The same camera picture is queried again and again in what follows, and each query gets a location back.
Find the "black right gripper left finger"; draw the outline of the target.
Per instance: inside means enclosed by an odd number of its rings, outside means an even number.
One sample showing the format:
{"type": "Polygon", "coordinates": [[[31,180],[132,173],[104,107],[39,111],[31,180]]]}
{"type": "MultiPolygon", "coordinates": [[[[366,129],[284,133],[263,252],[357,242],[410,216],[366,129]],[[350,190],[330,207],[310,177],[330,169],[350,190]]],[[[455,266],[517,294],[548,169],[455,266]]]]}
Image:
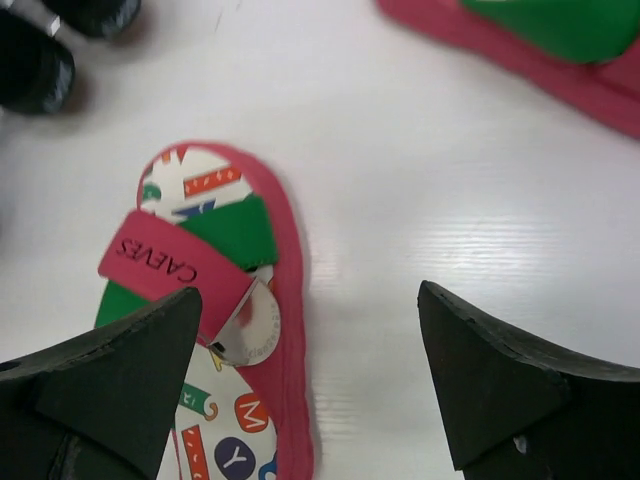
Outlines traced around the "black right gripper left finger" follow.
{"type": "Polygon", "coordinates": [[[2,363],[2,478],[156,478],[201,310],[186,288],[2,363]]]}

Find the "pink sandal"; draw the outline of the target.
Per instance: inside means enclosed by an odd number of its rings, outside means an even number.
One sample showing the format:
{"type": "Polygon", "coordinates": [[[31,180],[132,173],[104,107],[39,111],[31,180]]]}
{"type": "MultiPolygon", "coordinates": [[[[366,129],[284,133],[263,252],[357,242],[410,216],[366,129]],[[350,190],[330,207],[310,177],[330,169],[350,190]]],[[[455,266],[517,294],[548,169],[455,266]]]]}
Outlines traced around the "pink sandal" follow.
{"type": "Polygon", "coordinates": [[[639,136],[636,1],[379,1],[397,24],[467,49],[594,120],[639,136]]]}
{"type": "Polygon", "coordinates": [[[183,479],[309,479],[304,261],[277,177],[220,143],[165,148],[98,272],[96,325],[196,288],[199,335],[170,431],[183,479]]]}

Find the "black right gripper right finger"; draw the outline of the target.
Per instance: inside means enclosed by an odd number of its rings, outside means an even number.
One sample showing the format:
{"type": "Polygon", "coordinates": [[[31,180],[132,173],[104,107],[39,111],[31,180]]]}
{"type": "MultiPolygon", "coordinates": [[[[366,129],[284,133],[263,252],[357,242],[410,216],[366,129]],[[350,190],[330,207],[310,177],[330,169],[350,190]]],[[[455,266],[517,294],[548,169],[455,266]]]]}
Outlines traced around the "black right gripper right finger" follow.
{"type": "Polygon", "coordinates": [[[465,478],[638,478],[638,369],[561,347],[431,281],[418,309],[452,463],[465,478]]]}

